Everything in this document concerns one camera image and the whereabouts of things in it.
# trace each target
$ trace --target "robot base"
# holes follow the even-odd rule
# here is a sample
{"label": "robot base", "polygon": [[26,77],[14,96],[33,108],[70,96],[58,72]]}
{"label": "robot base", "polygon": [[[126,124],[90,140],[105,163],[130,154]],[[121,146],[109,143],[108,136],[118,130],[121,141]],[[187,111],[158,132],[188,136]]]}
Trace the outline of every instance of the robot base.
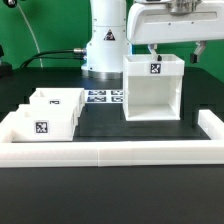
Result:
{"label": "robot base", "polygon": [[82,66],[82,75],[102,80],[123,78],[123,72],[96,72],[85,69],[85,66]]}

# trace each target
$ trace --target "black table surface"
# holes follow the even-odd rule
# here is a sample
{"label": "black table surface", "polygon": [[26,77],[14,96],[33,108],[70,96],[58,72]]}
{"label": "black table surface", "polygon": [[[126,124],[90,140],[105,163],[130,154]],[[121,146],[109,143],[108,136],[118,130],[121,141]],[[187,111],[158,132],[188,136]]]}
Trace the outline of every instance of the black table surface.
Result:
{"label": "black table surface", "polygon": [[[74,68],[29,68],[0,79],[0,120],[37,87],[121,89]],[[74,141],[208,139],[199,109],[224,120],[224,84],[187,68],[180,121],[126,122],[121,104],[88,104]],[[0,223],[224,223],[224,165],[0,169]]]}

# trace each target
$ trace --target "white box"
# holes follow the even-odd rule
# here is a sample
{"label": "white box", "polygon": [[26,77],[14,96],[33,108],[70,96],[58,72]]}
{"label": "white box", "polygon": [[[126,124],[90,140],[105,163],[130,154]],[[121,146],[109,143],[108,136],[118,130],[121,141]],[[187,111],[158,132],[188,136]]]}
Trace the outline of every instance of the white box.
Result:
{"label": "white box", "polygon": [[74,105],[79,117],[85,105],[85,91],[83,88],[37,88],[29,99],[32,105]]}
{"label": "white box", "polygon": [[184,61],[175,55],[124,56],[124,101],[127,121],[179,120]]}
{"label": "white box", "polygon": [[78,124],[76,110],[72,106],[24,104],[9,113],[3,124],[12,128],[15,142],[71,141]]}
{"label": "white box", "polygon": [[0,143],[11,143],[13,141],[13,131],[10,126],[0,123]]}

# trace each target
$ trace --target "stacked white boxes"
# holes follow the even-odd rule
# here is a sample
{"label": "stacked white boxes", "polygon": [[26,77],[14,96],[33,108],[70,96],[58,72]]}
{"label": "stacked white boxes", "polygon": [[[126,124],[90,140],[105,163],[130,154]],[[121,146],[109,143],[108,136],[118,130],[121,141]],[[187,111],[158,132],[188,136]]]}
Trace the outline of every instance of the stacked white boxes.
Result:
{"label": "stacked white boxes", "polygon": [[6,116],[2,129],[14,133],[13,142],[72,141],[84,99],[82,88],[37,88],[30,104]]}

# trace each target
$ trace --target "black cable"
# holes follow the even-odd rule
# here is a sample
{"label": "black cable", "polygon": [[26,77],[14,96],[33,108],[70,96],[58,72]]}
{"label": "black cable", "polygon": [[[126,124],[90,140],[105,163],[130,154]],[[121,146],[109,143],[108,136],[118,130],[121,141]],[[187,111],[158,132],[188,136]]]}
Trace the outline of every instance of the black cable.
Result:
{"label": "black cable", "polygon": [[[53,51],[41,52],[39,54],[35,54],[30,59],[28,59],[25,62],[23,62],[22,65],[20,66],[20,68],[26,68],[33,60],[43,58],[42,57],[43,55],[49,55],[49,54],[64,54],[64,53],[66,53],[66,54],[67,53],[74,53],[74,50],[53,50]],[[81,57],[74,57],[74,58],[71,58],[71,59],[83,60],[83,58],[81,58]]]}
{"label": "black cable", "polygon": [[20,66],[20,68],[26,68],[33,60],[36,59],[76,59],[76,60],[84,60],[81,57],[33,57],[25,62],[23,62],[23,64]]}

